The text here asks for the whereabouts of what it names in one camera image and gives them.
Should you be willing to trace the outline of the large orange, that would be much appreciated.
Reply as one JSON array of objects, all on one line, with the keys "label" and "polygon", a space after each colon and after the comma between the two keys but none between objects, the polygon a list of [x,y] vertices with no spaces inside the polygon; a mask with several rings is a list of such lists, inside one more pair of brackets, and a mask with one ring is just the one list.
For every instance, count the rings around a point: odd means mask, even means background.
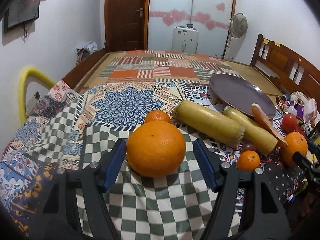
[{"label": "large orange", "polygon": [[292,157],[295,152],[300,152],[303,156],[306,156],[308,152],[308,144],[304,136],[299,132],[291,132],[285,140],[288,144],[287,147],[281,148],[279,153],[281,160],[289,167],[297,166]]},{"label": "large orange", "polygon": [[151,121],[129,136],[126,155],[138,174],[158,178],[177,170],[185,152],[185,139],[178,128],[168,122]]}]

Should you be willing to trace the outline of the red tomato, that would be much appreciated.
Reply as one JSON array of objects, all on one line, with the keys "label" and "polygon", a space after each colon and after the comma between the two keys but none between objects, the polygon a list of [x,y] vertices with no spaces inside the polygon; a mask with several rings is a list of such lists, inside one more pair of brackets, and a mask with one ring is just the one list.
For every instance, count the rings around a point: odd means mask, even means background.
[{"label": "red tomato", "polygon": [[281,128],[286,133],[289,134],[294,132],[297,127],[297,118],[294,114],[288,113],[283,116],[281,122]]}]

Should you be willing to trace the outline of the yellow sugarcane piece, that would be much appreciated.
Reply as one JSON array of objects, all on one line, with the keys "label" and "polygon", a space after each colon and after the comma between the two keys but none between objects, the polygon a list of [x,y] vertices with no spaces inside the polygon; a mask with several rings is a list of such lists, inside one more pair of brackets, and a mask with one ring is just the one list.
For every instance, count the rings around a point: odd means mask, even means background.
[{"label": "yellow sugarcane piece", "polygon": [[233,148],[242,141],[245,135],[245,128],[233,119],[188,100],[183,100],[175,108],[173,117]]},{"label": "yellow sugarcane piece", "polygon": [[253,143],[261,154],[268,155],[276,147],[277,139],[239,110],[226,106],[223,115],[235,120],[245,128],[244,140]]}]

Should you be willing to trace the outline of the pink pomelo segment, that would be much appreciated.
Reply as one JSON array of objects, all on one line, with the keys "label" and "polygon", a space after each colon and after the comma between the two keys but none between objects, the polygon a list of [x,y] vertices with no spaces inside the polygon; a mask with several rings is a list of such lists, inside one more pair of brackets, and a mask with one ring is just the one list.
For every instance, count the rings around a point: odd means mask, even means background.
[{"label": "pink pomelo segment", "polygon": [[263,129],[267,130],[277,139],[278,147],[286,148],[288,146],[288,143],[286,142],[285,138],[273,127],[268,116],[264,113],[264,111],[261,109],[261,107],[258,104],[253,103],[251,105],[251,112],[256,122]]}]

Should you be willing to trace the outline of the small mandarin orange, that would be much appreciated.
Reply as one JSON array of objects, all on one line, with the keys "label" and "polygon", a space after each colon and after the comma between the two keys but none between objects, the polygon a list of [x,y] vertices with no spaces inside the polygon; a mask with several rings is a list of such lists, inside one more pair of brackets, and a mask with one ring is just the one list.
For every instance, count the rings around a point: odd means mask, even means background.
[{"label": "small mandarin orange", "polygon": [[151,122],[151,121],[164,121],[167,123],[171,123],[170,116],[161,110],[153,110],[150,113],[148,113],[144,119],[144,122]]}]

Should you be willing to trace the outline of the pink pouch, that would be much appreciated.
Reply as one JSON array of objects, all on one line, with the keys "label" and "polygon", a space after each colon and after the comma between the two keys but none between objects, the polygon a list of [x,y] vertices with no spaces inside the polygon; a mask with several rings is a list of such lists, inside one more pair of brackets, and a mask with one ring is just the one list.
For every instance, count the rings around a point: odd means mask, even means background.
[{"label": "pink pouch", "polygon": [[305,122],[312,122],[317,118],[317,102],[314,98],[311,98],[307,101],[307,103],[304,103],[303,106],[303,120]]}]

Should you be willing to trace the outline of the small dark red fruit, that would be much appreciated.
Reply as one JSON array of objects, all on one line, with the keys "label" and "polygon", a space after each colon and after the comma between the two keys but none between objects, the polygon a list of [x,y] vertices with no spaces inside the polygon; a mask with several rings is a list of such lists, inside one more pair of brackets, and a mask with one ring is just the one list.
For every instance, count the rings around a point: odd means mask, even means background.
[{"label": "small dark red fruit", "polygon": [[253,144],[252,142],[244,142],[242,144],[242,147],[241,147],[241,152],[246,152],[246,151],[256,151],[257,148],[255,146],[255,144]]}]

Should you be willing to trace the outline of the patchwork patterned cloth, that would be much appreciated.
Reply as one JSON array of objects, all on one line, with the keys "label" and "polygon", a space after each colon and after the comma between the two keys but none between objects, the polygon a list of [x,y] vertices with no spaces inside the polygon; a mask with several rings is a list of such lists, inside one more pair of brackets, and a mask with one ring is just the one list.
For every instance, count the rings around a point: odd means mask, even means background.
[{"label": "patchwork patterned cloth", "polygon": [[[109,83],[83,94],[60,81],[41,100],[1,158],[1,208],[16,237],[40,228],[37,208],[58,168],[80,170],[128,139],[155,109],[171,114],[183,100],[222,112],[207,85],[174,82]],[[184,124],[185,158],[165,177],[136,174],[123,162],[104,201],[122,239],[199,239],[216,194],[206,187],[193,154],[197,138],[221,160],[235,164],[239,151]]]}]

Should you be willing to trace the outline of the purple round plate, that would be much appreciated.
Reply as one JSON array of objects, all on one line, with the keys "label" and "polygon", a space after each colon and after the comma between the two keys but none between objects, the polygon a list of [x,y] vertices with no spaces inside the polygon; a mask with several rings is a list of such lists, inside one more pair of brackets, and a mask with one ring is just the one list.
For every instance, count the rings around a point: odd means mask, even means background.
[{"label": "purple round plate", "polygon": [[269,119],[276,115],[271,99],[256,85],[237,76],[215,74],[209,79],[209,87],[225,104],[253,117],[251,105],[257,104]]}]

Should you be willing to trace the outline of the white standing fan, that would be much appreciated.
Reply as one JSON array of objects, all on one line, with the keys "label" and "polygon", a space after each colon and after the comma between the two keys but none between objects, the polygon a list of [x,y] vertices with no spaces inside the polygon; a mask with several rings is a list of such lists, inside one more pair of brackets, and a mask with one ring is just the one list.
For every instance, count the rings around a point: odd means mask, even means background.
[{"label": "white standing fan", "polygon": [[223,56],[225,60],[235,60],[245,40],[247,29],[248,21],[244,14],[237,13],[231,18]]}]

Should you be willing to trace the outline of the yellow foam tube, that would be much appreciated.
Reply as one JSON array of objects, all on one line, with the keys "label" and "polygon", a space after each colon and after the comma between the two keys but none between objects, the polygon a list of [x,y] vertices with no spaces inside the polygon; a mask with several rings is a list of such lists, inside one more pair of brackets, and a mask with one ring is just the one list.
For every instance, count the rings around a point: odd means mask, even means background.
[{"label": "yellow foam tube", "polygon": [[18,83],[18,113],[20,123],[23,125],[27,119],[25,96],[29,85],[30,77],[37,79],[44,87],[51,89],[56,82],[49,78],[34,66],[26,66],[23,68]]}]

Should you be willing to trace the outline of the striped patchwork mat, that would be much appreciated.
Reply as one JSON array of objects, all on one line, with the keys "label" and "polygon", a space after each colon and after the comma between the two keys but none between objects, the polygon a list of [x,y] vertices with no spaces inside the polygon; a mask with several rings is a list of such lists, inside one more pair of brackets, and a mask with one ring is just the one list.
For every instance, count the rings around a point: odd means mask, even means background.
[{"label": "striped patchwork mat", "polygon": [[111,53],[98,69],[97,78],[106,82],[153,81],[208,83],[211,76],[242,76],[231,66],[212,56],[133,50]]}]

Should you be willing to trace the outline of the white box appliance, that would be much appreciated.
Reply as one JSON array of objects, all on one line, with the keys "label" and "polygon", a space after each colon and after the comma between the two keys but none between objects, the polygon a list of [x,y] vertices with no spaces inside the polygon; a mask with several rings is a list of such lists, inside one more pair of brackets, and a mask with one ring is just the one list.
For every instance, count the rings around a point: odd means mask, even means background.
[{"label": "white box appliance", "polygon": [[192,23],[175,27],[172,35],[171,50],[178,53],[195,54],[197,51],[199,31]]}]

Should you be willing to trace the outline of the wooden bed frame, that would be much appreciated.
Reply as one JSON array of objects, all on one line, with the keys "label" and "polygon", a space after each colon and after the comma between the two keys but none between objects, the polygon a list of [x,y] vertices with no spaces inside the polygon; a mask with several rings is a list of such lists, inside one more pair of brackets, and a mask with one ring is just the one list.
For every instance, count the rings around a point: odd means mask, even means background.
[{"label": "wooden bed frame", "polygon": [[[77,91],[106,82],[97,78],[97,74],[109,54],[106,49],[95,52],[63,80]],[[258,35],[249,65],[221,60],[242,78],[260,87],[272,100],[281,93],[302,92],[308,98],[319,101],[319,70],[295,51],[264,38],[262,34]]]}]

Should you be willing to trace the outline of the small wall monitor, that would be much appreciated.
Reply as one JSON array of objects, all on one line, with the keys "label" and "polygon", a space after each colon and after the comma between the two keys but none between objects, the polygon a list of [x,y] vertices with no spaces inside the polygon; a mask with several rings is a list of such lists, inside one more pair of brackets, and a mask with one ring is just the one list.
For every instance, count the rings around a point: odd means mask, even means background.
[{"label": "small wall monitor", "polygon": [[40,0],[14,0],[4,15],[3,32],[23,27],[39,18]]}]

